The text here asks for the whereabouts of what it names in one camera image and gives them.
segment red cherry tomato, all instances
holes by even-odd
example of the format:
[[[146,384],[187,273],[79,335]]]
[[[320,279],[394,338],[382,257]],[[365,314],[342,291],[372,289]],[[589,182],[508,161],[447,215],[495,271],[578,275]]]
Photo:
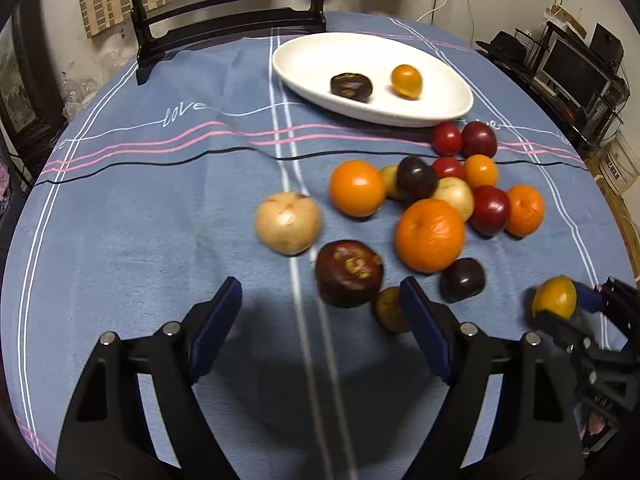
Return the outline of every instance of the red cherry tomato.
[[[462,149],[462,134],[455,124],[438,124],[433,130],[431,146],[439,155],[455,155]]]
[[[493,158],[498,151],[498,142],[494,131],[488,124],[473,121],[462,130],[464,148],[462,154],[469,158],[471,155],[486,155]]]
[[[452,156],[441,156],[431,167],[438,174],[438,178],[456,176],[465,179],[465,167]]]

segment orange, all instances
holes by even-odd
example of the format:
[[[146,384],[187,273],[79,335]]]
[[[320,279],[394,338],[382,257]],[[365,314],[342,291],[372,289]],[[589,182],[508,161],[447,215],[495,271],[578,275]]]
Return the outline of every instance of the orange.
[[[486,155],[471,155],[465,161],[465,180],[471,189],[495,186],[499,175],[498,166]]]
[[[345,215],[364,218],[380,208],[386,198],[386,188],[380,173],[371,164],[350,160],[335,168],[329,182],[329,195]]]
[[[449,267],[465,244],[465,224],[443,200],[418,200],[396,226],[396,252],[418,272],[431,274]]]
[[[545,199],[535,187],[513,186],[507,191],[511,213],[507,231],[524,238],[540,227],[545,217]]]

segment metal screw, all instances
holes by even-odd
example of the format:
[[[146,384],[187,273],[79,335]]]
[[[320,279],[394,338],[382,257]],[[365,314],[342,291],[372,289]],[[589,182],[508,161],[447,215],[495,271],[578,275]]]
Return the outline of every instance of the metal screw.
[[[170,321],[169,323],[165,323],[162,326],[162,332],[164,332],[165,335],[176,335],[178,332],[180,332],[180,323],[178,323],[177,321]]]
[[[473,336],[478,333],[478,327],[473,323],[463,323],[460,325],[460,332],[464,335]]]
[[[529,343],[531,346],[538,346],[542,342],[540,336],[535,332],[527,332],[524,336],[524,341]]]
[[[110,345],[116,341],[116,335],[113,332],[105,332],[100,336],[100,344],[105,346]]]

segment yellow cherry tomato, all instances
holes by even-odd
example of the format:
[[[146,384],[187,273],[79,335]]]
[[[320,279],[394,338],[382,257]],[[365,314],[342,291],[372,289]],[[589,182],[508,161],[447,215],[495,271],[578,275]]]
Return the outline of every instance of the yellow cherry tomato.
[[[380,176],[385,183],[386,197],[391,200],[400,200],[400,193],[396,184],[397,166],[385,166],[380,170]]]
[[[557,316],[569,319],[575,311],[575,285],[566,276],[551,278],[540,285],[531,306],[533,314],[550,310]]]
[[[399,286],[390,286],[380,292],[374,304],[374,312],[378,321],[382,323],[389,332],[396,334],[411,332],[411,327],[404,318],[404,313],[400,307]]]
[[[402,97],[415,99],[422,93],[422,76],[411,65],[399,65],[391,73],[391,86]]]

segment table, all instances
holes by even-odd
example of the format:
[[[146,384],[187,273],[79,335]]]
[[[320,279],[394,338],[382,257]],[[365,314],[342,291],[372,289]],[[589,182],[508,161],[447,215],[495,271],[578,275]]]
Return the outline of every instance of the table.
[[[495,66],[429,25],[342,12],[326,18],[329,31],[392,38],[453,66],[475,96],[460,126],[494,126],[499,186],[531,184],[545,197],[545,222],[525,240],[467,232],[463,256],[482,262],[488,285],[452,307],[460,320],[519,338],[527,289],[543,280],[567,274],[595,285],[614,275],[633,283],[622,238],[588,170]],[[272,193],[306,190],[322,208],[318,247],[362,240],[385,260],[384,286],[397,285],[408,273],[393,250],[399,207],[387,202],[369,221],[350,221],[331,206],[328,179],[353,158],[379,168],[409,153],[433,159],[428,130],[360,123],[302,102],[270,64],[290,38],[276,30],[179,52],[142,87],[129,64],[60,139],[20,218],[0,307],[14,412],[50,466],[99,334],[151,334],[210,299],[227,276],[242,282],[243,306],[194,390],[241,478],[400,478],[422,444],[446,386],[412,336],[390,338],[367,307],[319,302],[310,255],[284,258],[260,245],[253,216]],[[419,281],[442,300],[437,276]],[[623,343],[597,317],[593,328],[603,344]],[[467,462],[483,453],[495,379]],[[148,381],[142,395],[158,454],[175,463]]]

